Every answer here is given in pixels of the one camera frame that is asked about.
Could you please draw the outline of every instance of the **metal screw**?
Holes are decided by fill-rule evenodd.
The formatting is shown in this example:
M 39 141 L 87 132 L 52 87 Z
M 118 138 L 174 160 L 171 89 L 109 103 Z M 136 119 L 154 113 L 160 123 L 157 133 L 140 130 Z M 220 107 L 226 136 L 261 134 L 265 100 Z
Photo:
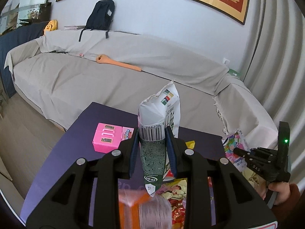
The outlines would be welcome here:
M 79 158 L 78 160 L 76 160 L 76 163 L 78 165 L 83 165 L 85 162 L 86 162 L 86 159 L 84 159 L 84 158 Z
M 192 149 L 186 149 L 185 151 L 186 155 L 192 156 L 194 154 L 194 151 Z
M 112 154 L 113 156 L 117 157 L 117 156 L 120 156 L 120 155 L 121 155 L 121 151 L 120 151 L 120 150 L 113 150 L 113 151 L 111 152 L 111 154 Z
M 228 163 L 229 163 L 229 160 L 228 160 L 227 158 L 225 158 L 225 157 L 222 157 L 222 158 L 220 159 L 220 163 L 222 163 L 222 164 L 228 164 Z

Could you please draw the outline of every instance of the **barcode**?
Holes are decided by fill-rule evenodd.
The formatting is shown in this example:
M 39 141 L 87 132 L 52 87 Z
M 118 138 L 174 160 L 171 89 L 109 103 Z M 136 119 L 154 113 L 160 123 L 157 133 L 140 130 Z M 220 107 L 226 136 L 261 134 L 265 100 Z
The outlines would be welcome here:
M 162 140 L 162 126 L 155 125 L 151 127 L 140 128 L 140 137 L 146 141 L 158 141 Z

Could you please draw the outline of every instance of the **black robotic claw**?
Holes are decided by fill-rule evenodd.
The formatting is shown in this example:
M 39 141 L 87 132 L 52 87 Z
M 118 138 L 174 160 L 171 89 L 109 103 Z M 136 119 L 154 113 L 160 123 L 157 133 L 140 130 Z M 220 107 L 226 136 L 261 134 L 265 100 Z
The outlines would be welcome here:
M 245 158 L 247 167 L 264 178 L 267 184 L 272 182 L 289 182 L 290 163 L 288 156 L 290 128 L 287 122 L 280 121 L 278 150 L 258 147 L 250 152 L 235 148 L 234 154 Z M 271 208 L 277 193 L 268 190 L 265 202 Z
M 274 223 L 276 218 L 226 158 L 208 160 L 187 149 L 170 127 L 166 147 L 176 178 L 187 178 L 185 228 L 246 229 Z M 78 159 L 51 188 L 26 221 L 28 229 L 119 229 L 117 180 L 129 179 L 138 152 L 138 130 L 118 150 L 87 162 Z M 93 179 L 97 177 L 93 226 L 88 225 Z M 211 225 L 208 177 L 215 199 L 216 225 Z

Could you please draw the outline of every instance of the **backpack strap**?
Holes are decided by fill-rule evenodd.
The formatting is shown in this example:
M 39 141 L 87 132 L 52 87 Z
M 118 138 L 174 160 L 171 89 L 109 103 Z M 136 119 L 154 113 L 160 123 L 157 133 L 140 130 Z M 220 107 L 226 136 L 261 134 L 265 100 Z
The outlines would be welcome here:
M 109 38 L 109 35 L 108 35 L 109 31 L 110 31 L 110 25 L 109 25 L 109 27 L 108 27 L 108 30 L 106 31 L 106 39 Z
M 82 34 L 83 34 L 83 31 L 85 31 L 85 30 L 86 30 L 86 28 L 84 28 L 84 29 L 80 32 L 80 36 L 79 36 L 78 42 L 80 42 L 81 36 L 82 36 Z

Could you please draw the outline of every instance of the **sofa armrest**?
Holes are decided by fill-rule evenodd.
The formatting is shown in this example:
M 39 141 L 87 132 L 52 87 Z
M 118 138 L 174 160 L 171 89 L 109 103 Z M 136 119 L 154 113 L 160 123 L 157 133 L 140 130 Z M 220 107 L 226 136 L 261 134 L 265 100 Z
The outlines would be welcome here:
M 13 76 L 13 67 L 22 62 L 23 60 L 33 57 L 40 52 L 39 44 L 37 41 L 41 40 L 40 38 L 37 40 L 31 40 L 27 43 L 19 45 L 12 50 L 10 50 L 5 59 L 4 68 L 9 67 L 9 70 Z
M 276 147 L 277 127 L 267 111 L 247 89 L 230 84 L 214 99 L 227 133 L 240 129 L 250 148 Z

